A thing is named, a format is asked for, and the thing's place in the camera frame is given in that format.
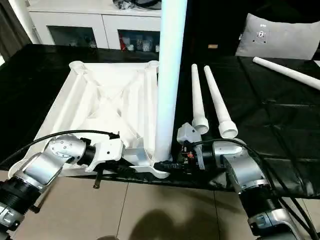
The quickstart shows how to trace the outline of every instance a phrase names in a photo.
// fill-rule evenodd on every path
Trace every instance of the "silver robot arm segment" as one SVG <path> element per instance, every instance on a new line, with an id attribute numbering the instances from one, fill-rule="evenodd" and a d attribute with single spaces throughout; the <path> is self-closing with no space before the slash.
<path id="1" fill-rule="evenodd" d="M 247 150 L 222 141 L 215 142 L 213 149 L 217 165 L 227 169 L 253 235 L 259 239 L 302 240 L 289 212 L 273 195 L 264 173 Z"/>
<path id="2" fill-rule="evenodd" d="M 10 239 L 6 231 L 17 229 L 25 213 L 60 174 L 65 163 L 97 164 L 93 163 L 95 155 L 96 147 L 90 146 L 86 139 L 62 135 L 51 139 L 44 151 L 28 159 L 12 178 L 0 182 L 0 240 Z"/>

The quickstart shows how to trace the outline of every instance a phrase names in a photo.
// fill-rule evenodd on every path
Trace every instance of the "wire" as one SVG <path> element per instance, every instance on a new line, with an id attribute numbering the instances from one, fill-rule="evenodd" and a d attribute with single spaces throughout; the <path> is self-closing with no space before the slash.
<path id="1" fill-rule="evenodd" d="M 299 222 L 299 224 L 310 234 L 310 228 L 307 224 L 292 210 L 292 208 L 286 203 L 286 201 L 279 197 L 279 202 L 288 210 L 288 212 Z"/>
<path id="2" fill-rule="evenodd" d="M 108 135 L 110 138 L 113 138 L 113 139 L 119 138 L 118 134 L 114 134 L 112 132 L 107 132 L 107 131 L 99 131 L 99 130 L 68 130 L 68 131 L 60 131 L 60 132 L 56 132 L 56 133 L 52 133 L 52 134 L 40 137 L 40 138 L 28 143 L 27 145 L 23 146 L 22 148 L 20 148 L 19 150 L 17 150 L 16 152 L 11 154 L 10 156 L 8 156 L 5 160 L 0 162 L 0 166 L 3 166 L 9 160 L 11 160 L 12 158 L 16 157 L 17 155 L 19 155 L 24 150 L 30 148 L 32 145 L 37 144 L 37 143 L 39 143 L 39 142 L 41 142 L 43 140 L 46 140 L 46 139 L 49 139 L 49 138 L 53 138 L 53 137 L 56 137 L 56 136 L 60 136 L 60 135 L 76 134 L 76 133 L 104 134 L 104 135 Z"/>
<path id="3" fill-rule="evenodd" d="M 279 182 L 282 189 L 288 194 L 288 196 L 291 195 L 290 190 L 287 188 L 285 183 L 280 179 L 280 177 L 276 174 L 275 170 L 270 166 L 270 164 L 257 151 L 255 151 L 254 149 L 252 149 L 251 147 L 247 146 L 246 144 L 244 144 L 240 141 L 237 141 L 234 139 L 227 139 L 227 138 L 216 138 L 216 139 L 193 142 L 193 143 L 191 143 L 191 146 L 194 147 L 197 145 L 210 144 L 210 143 L 214 143 L 214 142 L 235 143 L 235 144 L 245 148 L 248 152 L 251 152 L 252 154 L 254 154 L 255 157 L 257 157 L 261 161 L 261 162 L 257 162 L 257 163 L 262 166 L 262 170 L 265 172 L 267 179 L 271 185 L 271 188 L 273 188 L 274 190 L 277 190 L 275 183 L 271 177 L 270 172 L 276 178 L 276 180 Z M 302 221 L 302 219 L 297 214 L 294 214 L 292 216 L 302 225 L 303 228 L 306 228 L 306 231 L 309 233 L 309 235 L 311 236 L 311 238 L 313 240 L 319 240 L 318 233 L 315 229 L 315 226 L 313 225 L 312 221 L 310 220 L 310 218 L 308 217 L 308 215 L 306 214 L 304 209 L 301 207 L 301 205 L 298 203 L 298 201 L 295 198 L 290 197 L 290 199 L 293 202 L 293 204 L 296 206 L 296 208 L 299 210 L 299 212 L 301 213 L 301 215 L 304 218 L 308 227 L 306 226 L 306 224 Z M 286 204 L 286 206 L 287 206 L 286 208 L 287 208 L 288 212 L 294 212 L 287 204 Z"/>
<path id="4" fill-rule="evenodd" d="M 148 9 L 148 10 L 161 10 L 161 7 L 159 8 L 154 8 L 152 6 L 156 5 L 160 0 L 152 0 L 150 2 L 145 2 L 145 3 L 138 3 L 137 0 L 134 1 L 134 4 L 142 9 Z"/>

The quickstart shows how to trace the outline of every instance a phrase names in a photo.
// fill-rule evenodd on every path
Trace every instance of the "floor tile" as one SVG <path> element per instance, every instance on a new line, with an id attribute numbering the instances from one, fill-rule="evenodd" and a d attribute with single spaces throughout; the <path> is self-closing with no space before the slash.
<path id="1" fill-rule="evenodd" d="M 119 240 L 218 240 L 214 193 L 130 183 Z"/>
<path id="2" fill-rule="evenodd" d="M 302 215 L 300 214 L 299 210 L 296 208 L 296 206 L 294 205 L 294 203 L 290 200 L 289 197 L 284 197 L 283 198 L 285 200 L 285 202 L 289 205 L 289 207 L 302 219 Z M 308 213 L 308 209 L 305 205 L 304 200 L 302 200 L 301 198 L 297 198 L 296 199 L 298 201 L 298 203 L 301 205 L 301 207 L 303 208 L 303 210 L 309 215 Z M 298 227 L 300 233 L 302 234 L 302 236 L 304 237 L 305 240 L 311 239 L 309 234 L 307 233 L 307 231 L 296 221 L 296 219 L 291 216 L 291 218 L 293 219 L 293 221 L 295 222 L 296 226 Z"/>
<path id="3" fill-rule="evenodd" d="M 317 232 L 320 232 L 320 200 L 304 199 L 306 209 Z"/>
<path id="4" fill-rule="evenodd" d="M 248 217 L 235 192 L 215 191 L 215 206 L 220 240 L 255 240 L 248 225 Z"/>
<path id="5" fill-rule="evenodd" d="M 127 183 L 59 178 L 40 213 L 28 212 L 15 240 L 106 240 L 116 236 Z"/>
<path id="6" fill-rule="evenodd" d="M 8 172 L 0 170 L 0 181 L 4 182 L 7 178 L 8 178 Z"/>

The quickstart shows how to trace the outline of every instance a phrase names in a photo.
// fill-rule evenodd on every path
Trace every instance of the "cabinet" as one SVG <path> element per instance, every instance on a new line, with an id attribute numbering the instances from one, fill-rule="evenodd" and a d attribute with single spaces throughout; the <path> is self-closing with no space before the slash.
<path id="1" fill-rule="evenodd" d="M 130 46 L 137 51 L 158 52 L 161 18 L 103 15 L 109 48 Z"/>
<path id="2" fill-rule="evenodd" d="M 112 0 L 39 0 L 29 8 L 42 44 L 158 52 L 161 10 Z"/>
<path id="3" fill-rule="evenodd" d="M 43 44 L 109 48 L 99 14 L 30 12 L 30 16 Z"/>

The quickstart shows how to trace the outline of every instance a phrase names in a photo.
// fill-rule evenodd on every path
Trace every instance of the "cushion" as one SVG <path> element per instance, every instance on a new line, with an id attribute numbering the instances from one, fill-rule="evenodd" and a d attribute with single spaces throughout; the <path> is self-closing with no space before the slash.
<path id="1" fill-rule="evenodd" d="M 310 60 L 320 41 L 320 21 L 273 22 L 252 14 L 236 50 L 236 56 Z"/>

